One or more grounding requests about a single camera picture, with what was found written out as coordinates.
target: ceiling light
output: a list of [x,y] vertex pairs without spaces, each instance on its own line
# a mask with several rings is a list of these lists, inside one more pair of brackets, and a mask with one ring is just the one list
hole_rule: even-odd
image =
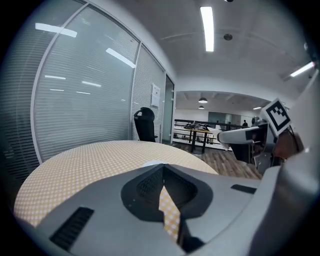
[[93,83],[93,82],[86,82],[86,81],[82,81],[83,84],[85,85],[89,85],[89,86],[96,86],[96,87],[101,87],[100,84],[97,83]]
[[199,103],[207,103],[207,99],[206,98],[200,98],[199,99]]
[[54,76],[54,75],[45,75],[45,78],[54,78],[54,79],[61,79],[61,80],[66,80],[65,77],[62,76]]
[[315,66],[315,64],[311,61],[307,65],[305,65],[302,68],[298,69],[297,71],[293,72],[290,76],[294,78],[295,76],[301,74],[302,72],[304,72],[304,71],[306,71],[308,69],[311,69],[314,66]]
[[116,57],[118,60],[124,62],[125,64],[129,65],[131,68],[134,68],[136,65],[133,64],[130,60],[123,57],[121,54],[117,53],[115,50],[112,50],[111,48],[108,48],[106,50],[108,54],[111,54],[112,56]]
[[88,93],[88,92],[82,92],[82,91],[76,91],[76,93],[78,93],[78,94],[91,94],[91,93]]
[[35,24],[35,29],[36,30],[43,30],[43,31],[48,31],[48,32],[55,32],[55,33],[60,33],[62,35],[70,36],[75,38],[77,36],[77,32],[66,29],[60,26],[52,26],[48,24],[43,24],[43,23],[36,23]]
[[207,52],[214,51],[215,44],[215,30],[214,30],[214,16],[211,7],[200,7],[203,28],[204,28],[204,38],[205,38],[205,50]]

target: glass wall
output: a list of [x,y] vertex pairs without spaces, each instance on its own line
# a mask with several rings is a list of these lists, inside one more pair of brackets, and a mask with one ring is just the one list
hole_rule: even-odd
[[129,139],[139,42],[89,6],[65,28],[42,67],[35,95],[43,161],[80,145]]
[[[152,105],[152,87],[156,85],[160,89],[158,106]],[[161,125],[163,121],[163,109],[165,99],[166,72],[150,54],[141,46],[137,61],[132,93],[131,132],[132,139],[138,140],[139,136],[135,126],[134,114],[141,107],[150,108],[154,113],[154,135],[156,142],[160,142]]]
[[44,1],[21,27],[0,71],[0,180],[10,204],[21,184],[39,165],[32,131],[30,105],[36,73],[56,32],[41,29],[62,26],[82,3]]

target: round table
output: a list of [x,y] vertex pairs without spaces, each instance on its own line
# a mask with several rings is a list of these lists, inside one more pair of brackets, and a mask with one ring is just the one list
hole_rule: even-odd
[[[14,213],[36,227],[52,209],[87,185],[154,160],[217,174],[196,156],[169,145],[137,140],[87,144],[57,154],[36,168],[16,196]],[[180,213],[165,187],[159,210],[165,215],[164,228],[176,240]]]

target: white wall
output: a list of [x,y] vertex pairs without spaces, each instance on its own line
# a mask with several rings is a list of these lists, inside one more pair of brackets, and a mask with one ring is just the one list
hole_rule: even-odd
[[174,119],[208,122],[209,110],[176,109]]
[[249,63],[239,65],[223,59],[186,63],[178,72],[176,90],[237,93],[268,101],[279,98],[288,108],[298,97],[296,91],[275,74]]
[[171,78],[172,82],[175,83],[177,80],[177,72],[167,55],[150,32],[129,11],[114,0],[90,0],[90,2],[104,9],[136,35],[162,64],[167,75]]

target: black vent slot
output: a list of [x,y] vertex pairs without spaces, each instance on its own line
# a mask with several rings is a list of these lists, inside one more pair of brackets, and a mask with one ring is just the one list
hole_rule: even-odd
[[152,175],[146,177],[136,186],[137,194],[145,200],[146,203],[159,208],[160,192],[164,186],[163,171],[159,169]]
[[235,184],[231,187],[231,189],[233,190],[238,190],[244,193],[248,193],[248,194],[254,194],[256,192],[256,188],[255,187],[250,187],[250,186],[244,186],[244,185],[239,185],[239,184]]
[[79,207],[51,236],[50,240],[69,251],[93,213],[92,209]]

